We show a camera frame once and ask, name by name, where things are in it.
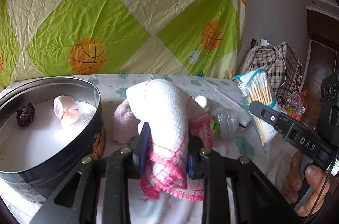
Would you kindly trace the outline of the round black metal tin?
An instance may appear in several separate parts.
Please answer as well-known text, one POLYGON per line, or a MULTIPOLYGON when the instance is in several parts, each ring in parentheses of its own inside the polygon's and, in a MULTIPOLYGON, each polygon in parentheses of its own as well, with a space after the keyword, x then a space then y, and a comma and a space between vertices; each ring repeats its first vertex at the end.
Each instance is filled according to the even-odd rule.
POLYGON ((101 158, 105 144, 101 94, 89 81, 42 78, 1 97, 1 180, 30 202, 44 203, 79 160, 101 158), (60 95, 72 97, 81 112, 67 127, 53 110, 60 95), (29 102, 35 108, 33 123, 19 127, 17 110, 29 102))

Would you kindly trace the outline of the pink-edged white knitted cloth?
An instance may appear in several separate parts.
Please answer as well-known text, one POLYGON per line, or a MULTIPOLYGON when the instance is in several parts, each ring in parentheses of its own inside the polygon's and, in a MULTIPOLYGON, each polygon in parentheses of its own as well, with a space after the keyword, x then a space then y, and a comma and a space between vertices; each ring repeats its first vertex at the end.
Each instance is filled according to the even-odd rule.
POLYGON ((161 192, 194 202, 203 200, 203 180, 187 174, 189 135, 212 148, 213 119, 194 99, 174 83, 154 79, 131 86, 126 97, 135 117, 151 129, 145 173, 140 187, 148 200, 161 192))

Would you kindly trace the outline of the red plastic snack bag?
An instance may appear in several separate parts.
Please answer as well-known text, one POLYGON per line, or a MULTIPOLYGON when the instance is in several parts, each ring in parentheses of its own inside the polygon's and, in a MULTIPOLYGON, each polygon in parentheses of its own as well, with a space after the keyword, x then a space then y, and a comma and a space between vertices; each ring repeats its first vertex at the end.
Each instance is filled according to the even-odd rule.
POLYGON ((308 95, 308 90, 304 90, 300 93, 297 91, 289 95, 288 97, 279 97, 278 104, 280 110, 296 119, 297 121, 302 121, 302 117, 307 110, 307 100, 306 96, 308 95))

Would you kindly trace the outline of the white bottle in plastic bag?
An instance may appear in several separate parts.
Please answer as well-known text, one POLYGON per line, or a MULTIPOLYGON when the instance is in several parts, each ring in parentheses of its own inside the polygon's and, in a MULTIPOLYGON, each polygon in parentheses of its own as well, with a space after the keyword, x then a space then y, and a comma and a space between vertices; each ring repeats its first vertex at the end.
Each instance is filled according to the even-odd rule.
POLYGON ((234 109, 217 106, 211 99, 202 95, 197 96, 195 101, 219 124, 217 133, 220 139, 226 140, 238 133, 238 116, 234 109))

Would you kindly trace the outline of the green cream sports-print sheet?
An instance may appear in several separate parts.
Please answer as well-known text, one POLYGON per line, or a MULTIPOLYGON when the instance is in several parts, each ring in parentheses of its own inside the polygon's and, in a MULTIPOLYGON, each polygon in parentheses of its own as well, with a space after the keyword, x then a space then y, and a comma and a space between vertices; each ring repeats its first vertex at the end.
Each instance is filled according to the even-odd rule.
POLYGON ((246 0, 1 0, 1 87, 88 74, 232 78, 246 0))

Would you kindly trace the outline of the pale pink soft cloth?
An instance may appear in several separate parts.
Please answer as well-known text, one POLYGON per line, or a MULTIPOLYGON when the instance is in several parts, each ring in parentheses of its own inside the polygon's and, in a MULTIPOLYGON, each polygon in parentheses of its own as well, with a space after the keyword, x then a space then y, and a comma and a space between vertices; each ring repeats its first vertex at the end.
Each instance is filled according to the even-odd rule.
POLYGON ((60 95, 53 100, 53 110, 62 127, 76 123, 81 117, 81 112, 75 101, 67 95, 60 95))

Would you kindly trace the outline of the plaid checked storage bag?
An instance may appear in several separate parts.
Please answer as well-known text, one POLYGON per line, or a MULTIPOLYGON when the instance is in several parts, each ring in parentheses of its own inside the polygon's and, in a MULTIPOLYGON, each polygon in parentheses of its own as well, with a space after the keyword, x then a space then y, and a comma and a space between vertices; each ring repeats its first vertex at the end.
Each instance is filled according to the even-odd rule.
POLYGON ((266 70, 276 97, 288 97, 298 92, 302 82, 302 62, 287 42, 274 47, 254 46, 245 56, 238 74, 257 69, 266 70))

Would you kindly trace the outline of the white charger plug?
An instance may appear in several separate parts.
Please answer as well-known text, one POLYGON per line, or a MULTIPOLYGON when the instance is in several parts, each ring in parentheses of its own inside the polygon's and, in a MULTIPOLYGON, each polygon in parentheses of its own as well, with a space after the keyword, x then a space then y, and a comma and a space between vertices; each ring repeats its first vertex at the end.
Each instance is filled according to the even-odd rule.
POLYGON ((260 40, 260 46, 266 47, 268 44, 268 41, 266 39, 261 39, 260 40))

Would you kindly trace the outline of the purple velvet scrunchie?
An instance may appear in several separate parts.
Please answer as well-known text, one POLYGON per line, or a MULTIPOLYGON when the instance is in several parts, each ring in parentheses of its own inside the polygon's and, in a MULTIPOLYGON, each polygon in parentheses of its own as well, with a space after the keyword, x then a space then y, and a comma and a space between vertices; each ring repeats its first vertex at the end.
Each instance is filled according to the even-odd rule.
POLYGON ((27 103, 21 109, 17 110, 16 120, 19 127, 28 127, 33 123, 35 108, 32 103, 27 103))

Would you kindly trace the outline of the cotton swab pack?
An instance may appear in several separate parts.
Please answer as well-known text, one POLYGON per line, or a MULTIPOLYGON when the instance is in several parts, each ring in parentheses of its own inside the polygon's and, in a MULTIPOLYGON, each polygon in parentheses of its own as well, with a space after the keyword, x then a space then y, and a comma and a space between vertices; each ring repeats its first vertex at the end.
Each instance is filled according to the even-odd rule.
POLYGON ((280 112, 275 93, 271 89, 267 73, 264 69, 257 69, 251 72, 236 75, 233 80, 240 89, 245 109, 250 115, 250 119, 264 148, 276 136, 277 131, 257 115, 260 109, 269 109, 280 112))

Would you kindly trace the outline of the cloud-print white tablecloth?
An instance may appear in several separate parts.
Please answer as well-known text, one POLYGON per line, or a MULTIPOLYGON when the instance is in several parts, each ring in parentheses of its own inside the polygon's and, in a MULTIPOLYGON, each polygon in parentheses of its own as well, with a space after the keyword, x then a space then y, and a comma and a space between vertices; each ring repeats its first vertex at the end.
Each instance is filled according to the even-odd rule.
MULTIPOLYGON (((151 79, 166 79, 176 84, 192 98, 203 95, 218 107, 231 108, 242 105, 241 94, 236 83, 224 78, 157 74, 101 74, 81 77, 97 86, 101 92, 103 122, 106 129, 105 156, 112 154, 120 145, 111 139, 111 118, 116 107, 126 98, 126 89, 151 79)), ((237 159, 248 156, 268 177, 277 189, 281 189, 291 158, 296 149, 277 134, 263 147, 253 127, 249 124, 236 137, 215 141, 214 150, 220 155, 237 159)), ((24 199, 4 180, 1 181, 1 198, 19 223, 29 223, 40 206, 24 199)), ((139 181, 129 182, 129 206, 132 223, 200 223, 202 203, 191 202, 162 193, 158 200, 143 201, 139 181)))

